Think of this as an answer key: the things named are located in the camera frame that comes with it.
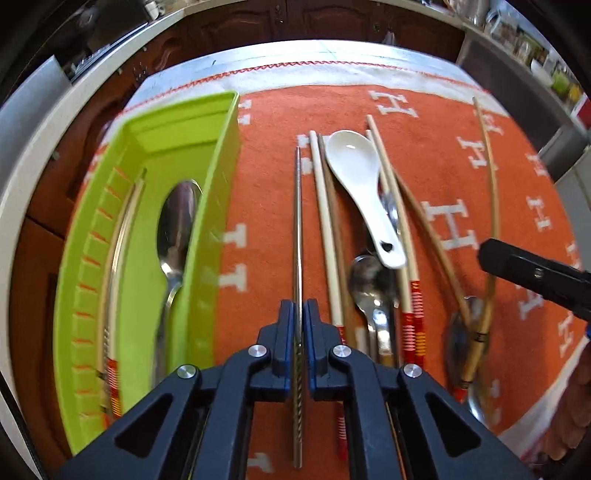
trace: black clamp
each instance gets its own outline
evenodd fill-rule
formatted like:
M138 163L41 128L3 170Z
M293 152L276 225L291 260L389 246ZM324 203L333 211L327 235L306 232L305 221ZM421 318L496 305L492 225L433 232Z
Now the black clamp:
M578 318L591 321L591 273L494 238L480 245L478 261L485 272L538 293Z

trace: red stitching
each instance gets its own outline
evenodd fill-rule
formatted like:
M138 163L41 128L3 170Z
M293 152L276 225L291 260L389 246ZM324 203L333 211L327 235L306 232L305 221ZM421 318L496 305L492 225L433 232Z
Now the red stitching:
M84 285L83 283L79 283L78 288L81 288L82 290L87 290L87 291L91 291L93 293L97 293L97 289L94 287L91 287L89 285Z
M94 265L95 267L101 267L101 264L91 257L82 257L82 261Z
M223 73L216 73L215 75L211 75L209 77L205 77L199 80L193 80L192 82L188 82L185 83L183 85L179 85L177 87L173 87L169 90L166 90L165 92L159 93L158 95L155 95L151 98L148 98L146 100L144 100L143 102L140 102L132 107L126 108L122 111L120 111L120 113L117 114L117 117L121 116L121 115L125 115L126 113L132 112L133 110L136 110L137 108L144 106L150 102L153 102L155 100L161 99L162 97L165 97L167 95L170 95L172 93L176 93L179 92L181 90L184 89L188 89L191 87L194 87L196 85L199 85L201 83L206 83L206 82L211 82L213 80L219 80L221 78L225 78L225 77L229 77L231 75L236 75L237 73L246 73L246 72L252 72L252 71L256 71L256 70L266 70L266 69L274 69L277 67L293 67L296 65L333 65L333 64L340 64L340 65L363 65L363 66L371 66L371 67L383 67L386 69L392 69L392 70L399 70L401 72L411 72L411 73L418 73L419 75L422 75L424 77L428 77L428 78L435 78L438 80L444 80L446 82L450 82L450 83L454 83L456 85L461 85L464 87L468 87L468 88L472 88L474 90L478 90L480 92L484 92L484 93L489 93L487 90L479 88L475 85L471 85L470 83L466 83L466 82L462 82L461 80L454 80L451 78L447 78L447 77L442 77L440 75L436 75L434 73L427 73L427 72L419 72L418 70L412 70L412 69L405 69L402 67L398 67L396 65L383 65L381 63L370 63L370 62L364 62L364 61L342 61L342 60L307 60L307 61L287 61L287 62L280 62L280 63L273 63L270 65L259 65L258 67L248 67L248 68L244 68L244 69L239 69L239 70L231 70L229 72L223 72Z

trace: white ceramic spoon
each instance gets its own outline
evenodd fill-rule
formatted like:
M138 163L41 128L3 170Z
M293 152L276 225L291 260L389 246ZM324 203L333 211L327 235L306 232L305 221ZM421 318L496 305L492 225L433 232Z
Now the white ceramic spoon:
M402 243L378 196L380 161L372 143L357 132L339 130L326 142L326 160L361 212L382 265L402 267Z

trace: metal screw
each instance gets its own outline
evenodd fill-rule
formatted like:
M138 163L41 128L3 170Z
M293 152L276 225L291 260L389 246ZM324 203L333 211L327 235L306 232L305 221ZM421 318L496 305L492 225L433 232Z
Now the metal screw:
M252 345L248 349L248 355L253 356L255 358L259 358L265 356L267 354L267 347L265 345Z
M177 368L177 375L180 378L193 378L197 373L197 369L193 365L181 365Z
M417 378L423 373L423 369L415 364L404 365L404 374L410 378Z
M351 354L351 348L346 345L337 345L333 348L333 353L340 358L347 358Z

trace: stainless steel chopstick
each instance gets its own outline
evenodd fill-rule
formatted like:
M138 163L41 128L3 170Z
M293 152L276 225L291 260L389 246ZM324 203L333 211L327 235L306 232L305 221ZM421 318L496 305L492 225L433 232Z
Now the stainless steel chopstick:
M302 461L302 436L303 436L303 381L302 381L302 234L301 234L301 152L300 147L295 149L295 189L294 189L294 389L293 389L293 458L294 467L301 468Z

